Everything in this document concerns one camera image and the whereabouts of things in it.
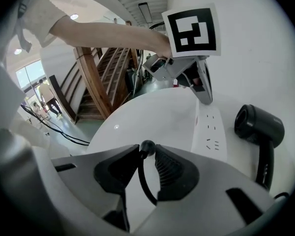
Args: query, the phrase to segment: human arm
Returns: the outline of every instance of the human arm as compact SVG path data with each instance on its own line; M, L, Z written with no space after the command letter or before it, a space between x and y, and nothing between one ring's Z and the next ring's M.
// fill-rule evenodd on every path
M49 33L71 46L115 47L148 50L169 57L168 37L151 29L112 23L78 23L65 16Z

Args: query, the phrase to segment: window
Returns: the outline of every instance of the window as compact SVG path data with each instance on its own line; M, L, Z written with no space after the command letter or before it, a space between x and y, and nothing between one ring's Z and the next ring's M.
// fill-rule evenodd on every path
M37 80L45 76L45 72L40 60L27 65L25 68L28 72L29 80L31 83L36 82Z
M22 89L28 87L30 82L35 83L44 76L45 72L40 60L16 71L16 77Z
M16 71L16 77L18 78L19 84L21 88L24 88L30 84L28 76L26 74L25 67L21 68L20 70Z

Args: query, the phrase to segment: white table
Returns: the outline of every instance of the white table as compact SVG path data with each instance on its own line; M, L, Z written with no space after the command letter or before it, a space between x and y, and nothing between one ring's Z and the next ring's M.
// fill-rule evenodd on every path
M195 126L196 101L197 98L189 88L167 88L137 97L109 116L94 135L87 153L140 144L144 140L190 151ZM213 92L212 104L221 113L227 142L227 163L251 179L255 179L259 148L238 138L234 133L234 121L244 103ZM287 156L283 142L275 149L272 195L287 191L286 186L291 184L293 164ZM156 197L160 187L154 158L145 160L144 167L147 183ZM280 175L282 169L290 174L282 178ZM126 188L126 199L130 228L133 232L154 209L141 190L137 171Z

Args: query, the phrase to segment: hand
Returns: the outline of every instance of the hand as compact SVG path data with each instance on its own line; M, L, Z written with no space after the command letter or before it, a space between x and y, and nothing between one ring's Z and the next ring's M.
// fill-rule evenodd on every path
M160 58L169 58L172 56L172 49L169 43L169 39L165 35L160 36L160 44L156 47L156 54Z

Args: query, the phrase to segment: black cable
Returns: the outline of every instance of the black cable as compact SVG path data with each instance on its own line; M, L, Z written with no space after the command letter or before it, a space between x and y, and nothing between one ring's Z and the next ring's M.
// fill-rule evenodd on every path
M280 194L277 194L274 199L278 199L280 197L285 197L285 198L289 198L290 195L287 192L281 192Z
M139 166L138 166L138 174L139 174L140 184L141 184L141 187L142 187L142 189L144 191L144 194L146 195L148 200L150 200L151 203L156 206L157 205L157 199L154 198L153 194L151 193L151 191L148 188L146 177L144 175L143 163L144 163L144 159L141 159L141 161L139 163Z
M69 136L68 134L66 134L66 133L64 133L64 132L62 132L62 131L59 131L59 130L57 130L57 129L55 129L55 128L52 128L50 125L48 125L48 124L46 124L46 123L44 123L38 116L37 116L37 114L30 108L30 107L27 107L27 106L23 106L23 105L21 105L21 107L23 108L23 110L25 111L25 112L27 112L27 113L29 113L30 115L32 115L32 116L34 116L35 118L37 118L42 124L44 124L46 127L48 127L48 128L50 128L50 129L52 129L52 130L54 130L55 132L57 132L57 133L60 133L63 137L65 137L66 139L68 139L69 141L71 141L71 142L73 142L73 143L75 143L75 144L79 144L79 145L83 145L83 146L88 146L88 144L89 144L89 142L86 142L86 141L83 141L83 140L81 140L81 139L78 139L78 138L75 138L75 137L72 137L72 136ZM74 140L72 140L72 139L70 139L70 138L68 138L68 137L70 137L70 138L72 138L72 139L75 139L75 140L78 140L78 141L81 141L81 142L84 142L84 143L87 143L87 144L81 144L81 143L78 143L78 142L76 142L76 141L74 141Z
M26 111L26 112L29 113L30 115L34 116L35 118L37 118L37 119L38 119L42 124L44 124L46 127L50 128L50 129L52 129L52 130L54 130L54 131L56 131L56 132L58 132L58 133L60 133L60 134L64 134L65 136L70 137L70 138L72 138L72 139L75 139L75 140L78 140L78 141L81 141L81 142L84 142L84 143L88 143L88 144L89 144L89 142L86 142L86 141L83 141L83 140L81 140L81 139L78 139L78 138L72 137L72 136L70 136L70 135L64 133L63 131L59 131L59 130L57 130L57 129L55 129L55 128L52 128L50 125L44 123L44 122L43 122L43 121L37 116L37 114L36 114L36 113L35 113L30 107L27 107L27 106L23 106L23 105L22 105L22 108L23 108L24 111Z
M155 25L152 25L151 27L150 27L150 29L154 29L154 28L156 28L156 27L158 27L158 26L162 26L162 25L164 25L165 23L164 23L164 21L163 22L159 22L159 23L157 23L157 24L155 24Z
M135 94L135 87L136 87L136 79L138 77L138 74L139 74L139 71L141 69L141 66L143 64L143 50L140 50L140 57L139 57L139 62L138 62L138 68L137 70L135 71L134 73L134 87L133 87L133 95L132 95L132 98L134 97L134 94Z

